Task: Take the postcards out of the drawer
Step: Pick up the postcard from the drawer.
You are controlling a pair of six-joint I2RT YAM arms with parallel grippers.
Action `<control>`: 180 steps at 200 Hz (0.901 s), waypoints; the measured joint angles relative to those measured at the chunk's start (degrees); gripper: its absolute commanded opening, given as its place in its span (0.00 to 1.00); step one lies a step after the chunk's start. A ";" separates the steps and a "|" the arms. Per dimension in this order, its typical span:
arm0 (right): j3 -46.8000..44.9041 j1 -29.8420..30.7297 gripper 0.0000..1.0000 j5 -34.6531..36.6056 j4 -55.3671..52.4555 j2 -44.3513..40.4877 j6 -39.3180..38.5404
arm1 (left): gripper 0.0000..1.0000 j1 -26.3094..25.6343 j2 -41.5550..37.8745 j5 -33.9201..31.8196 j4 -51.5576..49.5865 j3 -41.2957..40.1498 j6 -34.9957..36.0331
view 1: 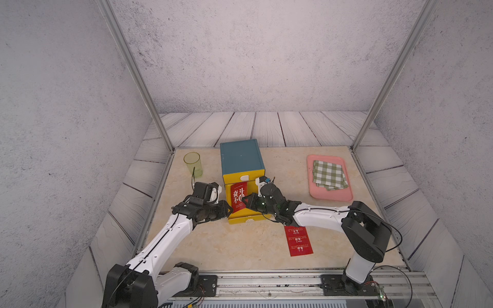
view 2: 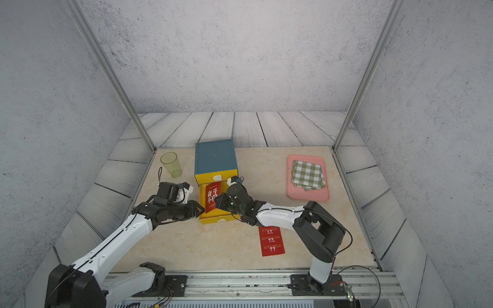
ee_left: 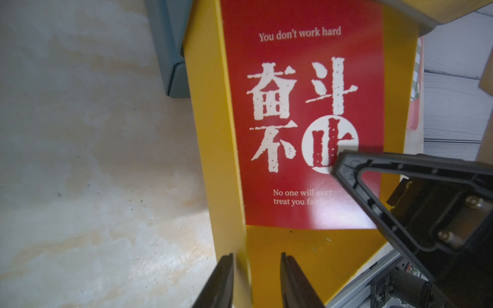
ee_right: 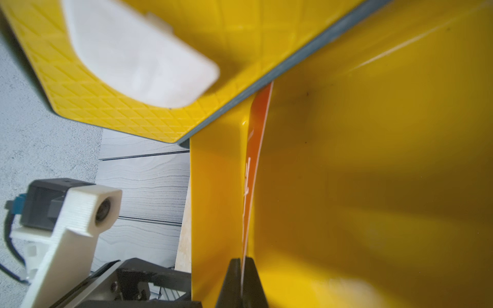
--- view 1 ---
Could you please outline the yellow drawer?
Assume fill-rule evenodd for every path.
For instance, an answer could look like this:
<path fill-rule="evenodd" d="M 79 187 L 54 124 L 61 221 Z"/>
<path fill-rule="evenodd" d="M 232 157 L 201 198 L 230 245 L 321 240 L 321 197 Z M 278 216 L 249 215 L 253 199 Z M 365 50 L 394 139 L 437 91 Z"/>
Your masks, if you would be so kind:
<path fill-rule="evenodd" d="M 250 182 L 255 181 L 259 177 L 265 175 L 264 169 L 243 171 L 237 173 L 227 173 L 223 174 L 224 184 L 235 184 L 240 182 Z"/>
<path fill-rule="evenodd" d="M 250 181 L 246 182 L 248 183 L 248 193 L 246 196 L 251 195 L 252 193 L 257 193 L 258 192 L 258 187 L 255 184 L 255 181 Z M 227 184 L 225 186 L 226 188 L 226 197 L 227 197 L 227 202 L 231 206 L 231 186 L 233 184 Z M 237 213 L 232 213 L 229 218 L 229 224 L 234 225 L 234 224 L 240 224 L 240 223 L 246 223 L 248 221 L 259 221 L 259 220 L 265 220 L 265 217 L 259 213 L 255 212 L 254 210 L 248 209 L 245 207 L 243 210 L 240 210 Z"/>

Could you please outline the red postcard white characters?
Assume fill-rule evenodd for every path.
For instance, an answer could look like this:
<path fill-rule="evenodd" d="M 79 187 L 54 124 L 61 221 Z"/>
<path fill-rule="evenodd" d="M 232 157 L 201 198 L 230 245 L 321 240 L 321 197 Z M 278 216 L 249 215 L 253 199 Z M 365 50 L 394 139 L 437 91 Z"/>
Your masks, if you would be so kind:
<path fill-rule="evenodd" d="M 248 193 L 248 183 L 239 182 L 231 186 L 231 206 L 233 212 L 237 213 L 243 210 L 246 206 L 243 202 L 243 198 Z"/>

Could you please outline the red postcards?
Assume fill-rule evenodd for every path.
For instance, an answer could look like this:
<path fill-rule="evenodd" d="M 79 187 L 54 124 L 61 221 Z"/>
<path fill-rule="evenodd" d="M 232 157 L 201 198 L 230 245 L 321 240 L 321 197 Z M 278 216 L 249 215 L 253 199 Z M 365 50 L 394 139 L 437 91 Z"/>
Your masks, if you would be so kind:
<path fill-rule="evenodd" d="M 285 227 L 285 234 L 292 257 L 313 254 L 313 248 L 305 227 Z"/>

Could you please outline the yellow top drawer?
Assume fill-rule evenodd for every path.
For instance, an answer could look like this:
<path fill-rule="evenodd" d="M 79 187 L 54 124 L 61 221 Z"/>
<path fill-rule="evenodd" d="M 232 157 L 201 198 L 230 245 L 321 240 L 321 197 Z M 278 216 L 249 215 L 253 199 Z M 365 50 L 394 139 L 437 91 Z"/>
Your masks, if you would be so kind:
<path fill-rule="evenodd" d="M 264 169 L 243 171 L 237 173 L 227 173 L 223 174 L 224 184 L 235 184 L 240 182 L 250 182 L 255 181 L 259 177 L 265 175 Z"/>

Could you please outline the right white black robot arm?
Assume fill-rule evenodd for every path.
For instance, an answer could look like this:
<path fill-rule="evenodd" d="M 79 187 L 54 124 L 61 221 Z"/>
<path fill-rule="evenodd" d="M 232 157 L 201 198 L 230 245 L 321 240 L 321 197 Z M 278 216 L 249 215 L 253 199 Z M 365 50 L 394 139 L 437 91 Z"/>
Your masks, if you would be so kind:
<path fill-rule="evenodd" d="M 375 264 L 382 263 L 391 250 L 388 245 L 394 227 L 361 201 L 347 207 L 309 205 L 287 200 L 275 184 L 265 184 L 242 202 L 285 227 L 318 227 L 345 234 L 354 250 L 342 274 L 345 284 L 363 286 Z"/>

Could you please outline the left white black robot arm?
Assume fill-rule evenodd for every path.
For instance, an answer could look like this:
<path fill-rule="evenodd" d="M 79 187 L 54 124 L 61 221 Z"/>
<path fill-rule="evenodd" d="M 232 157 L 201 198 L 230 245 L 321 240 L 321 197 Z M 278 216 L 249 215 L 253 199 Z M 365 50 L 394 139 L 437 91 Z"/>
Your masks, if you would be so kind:
<path fill-rule="evenodd" d="M 220 199 L 216 182 L 197 182 L 193 193 L 172 208 L 168 222 L 153 240 L 124 266 L 116 264 L 107 274 L 102 307 L 160 307 L 180 292 L 198 287 L 198 268 L 177 263 L 168 273 L 163 266 L 194 228 L 232 214 L 232 207 Z"/>

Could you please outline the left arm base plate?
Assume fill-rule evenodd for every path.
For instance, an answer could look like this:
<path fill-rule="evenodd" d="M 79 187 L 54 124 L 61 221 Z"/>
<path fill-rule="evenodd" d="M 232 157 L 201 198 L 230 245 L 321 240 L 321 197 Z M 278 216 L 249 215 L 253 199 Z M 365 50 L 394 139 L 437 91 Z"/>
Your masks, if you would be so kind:
<path fill-rule="evenodd" d="M 199 275 L 193 285 L 174 295 L 175 298 L 215 297 L 218 286 L 217 275 Z"/>

